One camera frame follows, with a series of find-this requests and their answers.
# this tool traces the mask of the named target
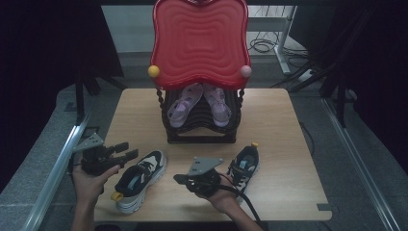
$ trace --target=shoe sole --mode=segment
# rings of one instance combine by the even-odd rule
[[[219,121],[217,121],[217,120],[214,119],[214,124],[215,124],[216,126],[218,126],[218,127],[225,127],[226,125],[228,125],[228,123],[229,123],[229,120],[228,120],[228,121],[225,121],[225,122],[219,122]]]
[[[152,179],[147,183],[147,185],[144,187],[144,189],[137,195],[135,199],[132,199],[131,201],[126,201],[126,197],[121,199],[119,202],[116,203],[116,208],[123,214],[132,214],[135,213],[141,206],[141,204],[144,202],[144,199],[146,197],[146,191],[147,188],[149,188],[151,185],[154,183],[158,182],[163,175],[166,172],[166,167],[167,167],[167,158],[165,156],[165,160],[163,162],[162,169],[160,169],[158,172],[154,174]]]

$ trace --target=shoelace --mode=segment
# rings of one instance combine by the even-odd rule
[[[142,166],[144,168],[146,168],[147,170],[149,170],[149,175],[151,175],[151,173],[153,172],[154,169],[150,169],[151,167],[153,167],[153,164],[151,164],[150,162],[141,162],[139,163],[139,166]]]
[[[248,179],[249,179],[249,177],[247,177],[247,176],[241,177],[240,181],[239,181],[238,184],[237,184],[237,187],[239,187],[239,188],[245,187],[246,185],[244,185],[244,184],[246,184],[246,182],[248,181]]]
[[[234,186],[238,186],[238,187],[241,187],[242,184],[243,184],[245,181],[247,181],[247,179],[248,179],[248,177],[246,177],[246,176],[237,177],[237,176],[234,174],[234,171],[233,171],[232,169],[231,169],[231,177],[232,177],[233,185],[234,185]]]

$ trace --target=person's arm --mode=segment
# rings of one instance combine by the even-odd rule
[[[221,184],[233,187],[225,177],[221,177]],[[236,196],[232,192],[218,190],[214,195],[205,199],[210,201],[217,210],[234,221],[241,231],[262,231],[262,228],[241,208]]]
[[[118,173],[120,166],[115,166],[105,171],[100,176],[90,176],[80,166],[73,169],[72,175],[77,194],[75,215],[72,223],[72,231],[94,230],[93,210],[98,196],[103,190],[103,185],[108,178]]]

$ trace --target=human hand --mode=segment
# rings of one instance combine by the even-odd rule
[[[84,172],[81,166],[75,167],[72,170],[72,175],[77,194],[77,204],[94,207],[104,184],[108,181],[109,177],[117,174],[119,169],[120,166],[117,165],[106,170],[102,175],[92,176]]]
[[[220,173],[221,182],[220,185],[227,186],[234,188],[231,184],[232,178],[225,174]],[[239,203],[237,202],[237,196],[233,192],[229,192],[226,190],[218,190],[210,197],[205,197],[201,194],[196,193],[196,195],[200,198],[207,199],[210,203],[220,212],[227,214],[231,210],[234,210],[240,207]]]

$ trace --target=red plastic object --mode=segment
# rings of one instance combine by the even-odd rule
[[[153,10],[156,32],[151,65],[160,90],[208,83],[239,90],[250,66],[246,48],[248,11],[244,0],[158,0]]]

